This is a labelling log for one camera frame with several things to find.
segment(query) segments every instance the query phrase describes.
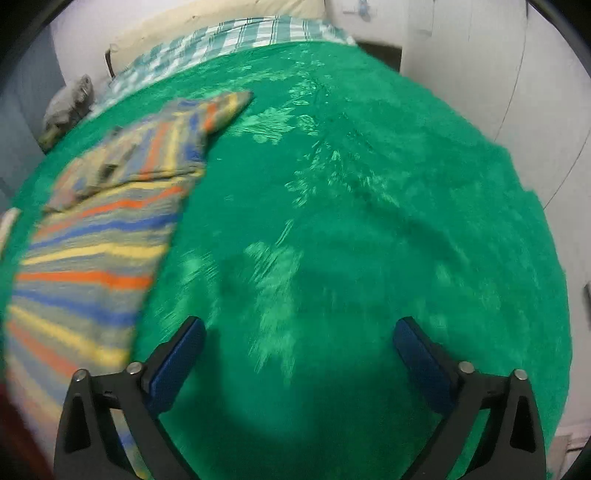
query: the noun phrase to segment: blue stripe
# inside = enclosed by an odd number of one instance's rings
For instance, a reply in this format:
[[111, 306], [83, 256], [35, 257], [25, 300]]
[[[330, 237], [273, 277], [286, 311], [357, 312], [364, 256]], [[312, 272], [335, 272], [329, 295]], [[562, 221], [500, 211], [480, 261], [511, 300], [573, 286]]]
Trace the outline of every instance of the blue stripe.
[[37, 385], [39, 385], [47, 395], [58, 406], [62, 406], [66, 398], [66, 392], [70, 381], [65, 383], [59, 381], [59, 376], [55, 370], [49, 365], [40, 362], [35, 358], [29, 350], [21, 345], [12, 335], [6, 335], [8, 338], [8, 345], [16, 359], [27, 370], [29, 377], [31, 377]]
[[86, 225], [74, 230], [71, 230], [63, 235], [52, 238], [51, 240], [45, 240], [32, 244], [29, 250], [35, 250], [36, 248], [49, 247], [50, 245], [58, 244], [69, 238], [74, 238], [82, 235], [89, 235], [91, 233], [104, 232], [105, 230], [121, 230], [122, 232], [139, 232], [141, 230], [158, 229], [163, 228], [169, 223], [176, 223], [178, 221], [178, 213], [166, 213], [151, 218], [144, 218], [141, 220], [135, 220], [133, 222], [125, 222], [124, 220], [113, 220], [108, 223], [94, 223], [92, 225]]
[[195, 112], [189, 118], [189, 134], [188, 140], [185, 143], [185, 160], [188, 161], [199, 161], [201, 160], [201, 152], [196, 145], [195, 139], [197, 138], [197, 127], [199, 126], [199, 112]]
[[137, 311], [133, 312], [113, 312], [104, 308], [98, 301], [94, 303], [76, 302], [71, 299], [64, 299], [55, 296], [45, 295], [36, 291], [26, 290], [24, 288], [15, 289], [13, 296], [22, 299], [32, 300], [47, 307], [56, 307], [67, 310], [70, 313], [88, 318], [101, 326], [109, 327], [130, 327], [135, 325], [138, 316]]

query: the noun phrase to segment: green fuzzy bedspread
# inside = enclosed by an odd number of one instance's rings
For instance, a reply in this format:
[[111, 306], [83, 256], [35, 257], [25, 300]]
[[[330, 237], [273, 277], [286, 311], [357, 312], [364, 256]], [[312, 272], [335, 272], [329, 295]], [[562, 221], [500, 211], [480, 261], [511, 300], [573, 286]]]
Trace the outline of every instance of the green fuzzy bedspread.
[[206, 350], [161, 417], [200, 477], [399, 478], [439, 421], [392, 347], [404, 316], [483, 372], [527, 370], [549, 444], [571, 343], [542, 207], [506, 150], [355, 47], [219, 57], [79, 125], [14, 200], [2, 309], [73, 157], [170, 99], [243, 89], [255, 99], [212, 142], [133, 354], [190, 314], [206, 321]]

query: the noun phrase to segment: metal screw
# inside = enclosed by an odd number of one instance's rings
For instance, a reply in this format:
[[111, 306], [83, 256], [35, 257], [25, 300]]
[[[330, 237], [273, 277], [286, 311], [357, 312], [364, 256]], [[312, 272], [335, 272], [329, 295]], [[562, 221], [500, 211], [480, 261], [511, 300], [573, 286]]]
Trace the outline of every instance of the metal screw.
[[80, 380], [85, 379], [87, 375], [88, 371], [84, 370], [83, 368], [80, 368], [79, 370], [76, 370], [76, 372], [74, 372], [72, 378], [74, 379], [74, 382], [79, 382]]
[[460, 367], [460, 371], [465, 374], [470, 375], [474, 373], [474, 365], [472, 365], [470, 362], [460, 362], [458, 366]]
[[126, 368], [125, 370], [127, 370], [127, 373], [129, 375], [135, 375], [138, 374], [142, 371], [143, 369], [143, 365], [142, 362], [131, 362]]
[[527, 380], [527, 372], [521, 368], [514, 370], [513, 374], [520, 380]]

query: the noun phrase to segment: striped blanket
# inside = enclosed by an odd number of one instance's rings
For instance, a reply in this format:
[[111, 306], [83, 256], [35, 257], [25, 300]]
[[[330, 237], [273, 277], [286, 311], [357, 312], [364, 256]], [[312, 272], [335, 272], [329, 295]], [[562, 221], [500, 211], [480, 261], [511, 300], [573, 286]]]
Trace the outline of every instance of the striped blanket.
[[73, 160], [20, 263], [6, 318], [12, 399], [50, 461], [72, 373], [121, 370], [207, 136], [250, 92], [176, 100]]

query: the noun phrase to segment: pillow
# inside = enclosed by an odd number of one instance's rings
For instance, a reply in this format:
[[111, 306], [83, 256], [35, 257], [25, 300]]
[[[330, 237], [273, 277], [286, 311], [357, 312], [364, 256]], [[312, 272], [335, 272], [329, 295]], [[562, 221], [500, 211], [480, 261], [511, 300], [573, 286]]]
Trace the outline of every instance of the pillow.
[[116, 37], [110, 45], [113, 72], [119, 74], [156, 45], [203, 27], [237, 18], [291, 15], [324, 18], [324, 0], [197, 0], [163, 12]]

